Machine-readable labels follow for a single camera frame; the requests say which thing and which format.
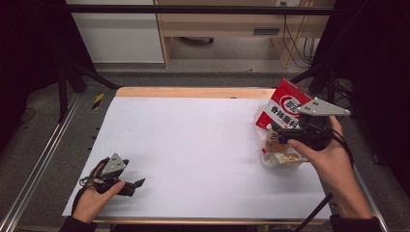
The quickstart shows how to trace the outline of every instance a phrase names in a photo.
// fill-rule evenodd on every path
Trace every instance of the white table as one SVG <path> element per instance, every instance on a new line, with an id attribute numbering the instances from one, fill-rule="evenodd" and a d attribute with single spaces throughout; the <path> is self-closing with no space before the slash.
<path id="1" fill-rule="evenodd" d="M 117 92 L 81 176 L 118 153 L 120 179 L 146 178 L 133 197 L 114 196 L 106 223 L 299 223 L 325 197 L 310 163 L 261 163 L 257 109 L 273 89 L 141 88 Z M 63 213 L 71 212 L 77 185 Z M 327 220 L 326 206 L 313 222 Z"/>

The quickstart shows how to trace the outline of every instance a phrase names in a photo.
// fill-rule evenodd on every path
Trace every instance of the sleeve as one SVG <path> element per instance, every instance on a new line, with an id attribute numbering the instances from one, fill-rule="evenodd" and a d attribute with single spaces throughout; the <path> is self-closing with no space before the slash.
<path id="1" fill-rule="evenodd" d="M 91 222 L 91 224 L 89 224 L 69 216 L 64 221 L 64 224 L 61 227 L 60 232 L 94 232 L 96 231 L 96 228 L 97 224 L 95 222 Z"/>
<path id="2" fill-rule="evenodd" d="M 382 231 L 377 217 L 373 217 L 372 219 L 353 219 L 340 218 L 340 216 L 331 216 L 331 225 L 334 232 Z"/>

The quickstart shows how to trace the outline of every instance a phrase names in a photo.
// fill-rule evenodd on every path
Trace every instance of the human hand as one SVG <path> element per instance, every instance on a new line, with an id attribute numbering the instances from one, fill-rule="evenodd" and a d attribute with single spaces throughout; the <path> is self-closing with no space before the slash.
<path id="1" fill-rule="evenodd" d="M 335 116 L 330 117 L 332 128 L 343 135 L 341 124 Z M 343 146 L 332 139 L 327 148 L 314 151 L 294 139 L 289 139 L 290 145 L 304 155 L 316 169 L 320 179 L 330 188 L 335 196 L 342 218 L 372 218 L 371 211 L 363 197 L 353 174 L 352 165 Z"/>
<path id="2" fill-rule="evenodd" d="M 106 203 L 117 194 L 124 186 L 125 182 L 119 182 L 111 187 L 104 194 L 99 194 L 92 184 L 82 193 L 78 200 L 73 218 L 91 223 L 97 217 Z"/>

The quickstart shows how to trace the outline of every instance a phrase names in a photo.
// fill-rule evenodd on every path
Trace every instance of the black curtain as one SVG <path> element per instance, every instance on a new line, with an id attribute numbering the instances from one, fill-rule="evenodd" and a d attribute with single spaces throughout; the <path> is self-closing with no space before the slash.
<path id="1" fill-rule="evenodd" d="M 18 125 L 29 95 L 56 83 L 62 62 L 76 61 L 90 71 L 96 71 L 72 15 L 44 11 L 44 4 L 66 2 L 1 1 L 0 150 Z M 76 91 L 84 89 L 78 73 L 72 72 L 69 82 Z"/>
<path id="2" fill-rule="evenodd" d="M 352 81 L 354 113 L 375 156 L 391 167 L 410 195 L 410 1 L 365 1 L 337 1 L 337 7 L 352 12 L 331 16 L 313 66 L 330 57 L 336 77 Z"/>

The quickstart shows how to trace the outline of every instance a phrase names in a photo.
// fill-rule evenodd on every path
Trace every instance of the gray floor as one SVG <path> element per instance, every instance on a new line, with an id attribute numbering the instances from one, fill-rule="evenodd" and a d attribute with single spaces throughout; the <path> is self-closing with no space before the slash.
<path id="1" fill-rule="evenodd" d="M 282 69 L 278 65 L 278 57 L 266 53 L 265 49 L 257 50 L 259 46 L 273 49 L 266 40 L 216 39 L 213 44 L 180 40 L 175 43 L 172 66 L 168 70 L 147 64 L 127 66 L 126 69 L 101 67 L 100 71 L 107 79 L 127 86 L 275 87 L 282 77 L 290 78 L 303 70 L 295 67 Z M 41 231 L 55 230 L 64 220 L 61 214 L 67 204 L 66 199 L 76 184 L 103 123 L 104 113 L 115 94 L 115 91 L 93 80 L 87 78 L 86 81 L 89 88 L 80 95 L 78 108 L 19 220 L 18 230 L 36 229 L 32 226 L 40 226 Z M 306 89 L 308 84 L 309 80 L 298 85 Z M 98 93 L 104 93 L 104 98 L 99 109 L 92 109 Z M 23 115 L 22 124 L 0 156 L 1 218 L 12 207 L 57 126 L 57 85 L 50 85 L 31 95 L 27 107 L 30 109 Z M 373 163 L 366 138 L 356 121 L 345 118 L 341 123 L 356 165 L 390 231 L 410 231 L 409 197 L 388 167 Z M 329 230 L 329 224 L 307 229 Z"/>

